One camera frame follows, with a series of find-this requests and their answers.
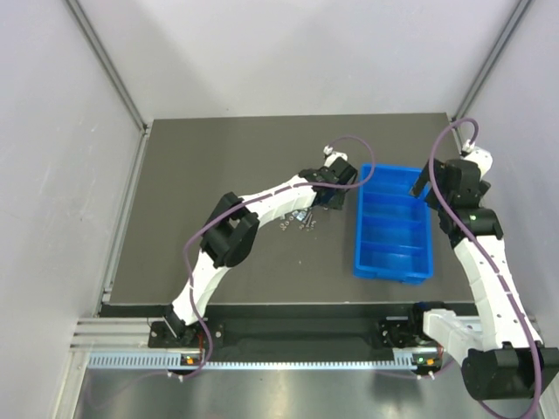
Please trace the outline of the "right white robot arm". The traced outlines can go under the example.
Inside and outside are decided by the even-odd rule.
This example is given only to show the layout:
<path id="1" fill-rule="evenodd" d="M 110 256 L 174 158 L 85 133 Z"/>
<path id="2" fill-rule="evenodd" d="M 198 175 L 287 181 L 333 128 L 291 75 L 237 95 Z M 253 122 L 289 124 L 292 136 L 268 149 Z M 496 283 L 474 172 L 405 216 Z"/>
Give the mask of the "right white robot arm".
<path id="1" fill-rule="evenodd" d="M 493 158 L 466 146 L 459 158 L 426 164 L 410 194 L 436 210 L 460 262 L 479 316 L 472 330 L 445 303 L 417 303 L 417 337 L 437 342 L 456 361 L 468 394 L 477 401 L 533 398 L 558 373 L 558 350 L 546 347 L 526 319 L 508 268 L 496 213 L 481 204 Z"/>

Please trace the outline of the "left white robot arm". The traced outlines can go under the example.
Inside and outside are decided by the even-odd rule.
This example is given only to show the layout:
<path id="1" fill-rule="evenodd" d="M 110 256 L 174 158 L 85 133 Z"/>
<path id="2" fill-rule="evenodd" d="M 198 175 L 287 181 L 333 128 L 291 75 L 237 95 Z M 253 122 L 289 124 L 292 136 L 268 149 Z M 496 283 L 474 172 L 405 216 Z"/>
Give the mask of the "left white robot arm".
<path id="1" fill-rule="evenodd" d="M 223 195 L 203 228 L 184 245 L 184 256 L 194 244 L 199 250 L 194 264 L 184 259 L 186 285 L 165 315 L 173 334 L 180 340 L 190 337 L 191 326 L 203 317 L 224 275 L 249 256 L 260 228 L 294 210 L 342 205 L 345 192 L 355 186 L 357 174 L 346 154 L 328 148 L 320 168 L 303 169 L 286 182 L 256 194 Z"/>

